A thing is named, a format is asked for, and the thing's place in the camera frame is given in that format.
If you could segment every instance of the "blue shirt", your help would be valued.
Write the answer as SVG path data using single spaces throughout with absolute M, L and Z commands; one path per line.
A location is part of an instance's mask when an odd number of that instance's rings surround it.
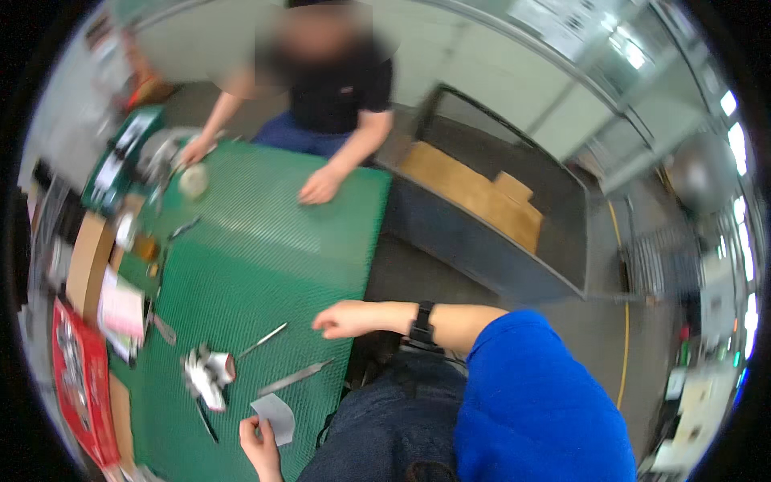
M 636 480 L 624 419 L 543 316 L 490 323 L 466 364 L 455 428 L 463 482 Z
M 405 480 L 416 463 L 426 482 L 636 480 L 621 414 L 543 316 L 495 320 L 466 362 L 467 381 L 440 357 L 394 356 L 341 401 L 298 480 Z

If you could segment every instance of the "man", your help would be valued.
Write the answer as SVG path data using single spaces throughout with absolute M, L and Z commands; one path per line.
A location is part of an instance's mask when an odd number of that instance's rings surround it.
M 201 160 L 243 99 L 264 91 L 267 77 L 288 86 L 291 104 L 252 142 L 328 159 L 298 195 L 303 204 L 323 204 L 391 130 L 392 62 L 372 33 L 360 29 L 351 2 L 288 0 L 287 7 L 275 44 L 255 54 L 258 71 L 248 69 L 227 84 L 203 133 L 181 158 L 184 163 Z M 256 79 L 261 87 L 255 87 Z
M 432 353 L 397 353 L 340 402 L 298 482 L 637 480 L 621 414 L 536 312 L 348 300 L 312 328 L 326 339 L 429 336 L 468 353 L 469 374 Z M 270 421 L 247 418 L 239 432 L 260 481 L 282 482 Z

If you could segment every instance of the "table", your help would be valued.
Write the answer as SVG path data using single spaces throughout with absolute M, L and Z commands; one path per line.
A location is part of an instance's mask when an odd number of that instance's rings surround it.
M 179 194 L 177 176 L 161 215 L 156 218 L 154 206 L 140 214 L 160 240 L 202 216 L 170 246 L 157 301 L 177 344 L 167 345 L 151 328 L 136 369 L 118 359 L 111 359 L 110 369 L 130 391 L 137 464 L 169 482 L 237 481 L 255 480 L 238 443 L 238 422 L 253 414 L 249 402 L 257 390 L 335 357 L 320 373 L 277 392 L 295 412 L 295 440 L 280 448 L 289 482 L 311 459 L 316 434 L 338 405 L 351 347 L 350 339 L 324 340 L 310 324 L 339 299 L 364 295 L 390 176 L 359 168 L 331 203 L 301 206 L 297 192 L 324 164 L 321 158 L 223 141 L 205 162 L 210 183 L 200 200 Z M 119 274 L 155 293 L 145 270 L 127 253 Z M 202 342 L 238 354 L 284 322 L 283 332 L 236 361 L 237 378 L 225 391 L 227 411 L 208 413 L 220 438 L 215 445 L 183 384 L 180 357 Z

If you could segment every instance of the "blue jeans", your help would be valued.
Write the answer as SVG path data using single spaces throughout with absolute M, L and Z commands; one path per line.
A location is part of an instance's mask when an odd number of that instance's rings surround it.
M 350 132 L 324 134 L 302 129 L 287 110 L 267 121 L 251 142 L 329 159 L 350 136 Z

